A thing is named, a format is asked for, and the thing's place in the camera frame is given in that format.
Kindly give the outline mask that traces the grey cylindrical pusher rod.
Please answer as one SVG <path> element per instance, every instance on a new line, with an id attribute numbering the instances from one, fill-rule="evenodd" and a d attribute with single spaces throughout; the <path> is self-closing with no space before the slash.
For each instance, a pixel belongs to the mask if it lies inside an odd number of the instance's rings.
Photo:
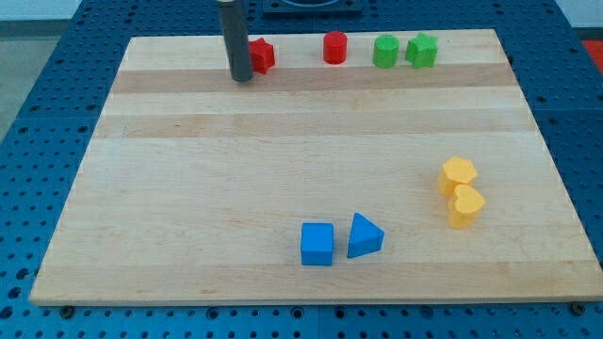
<path id="1" fill-rule="evenodd" d="M 232 79 L 247 83 L 253 79 L 248 31 L 242 0 L 218 0 L 220 27 Z"/>

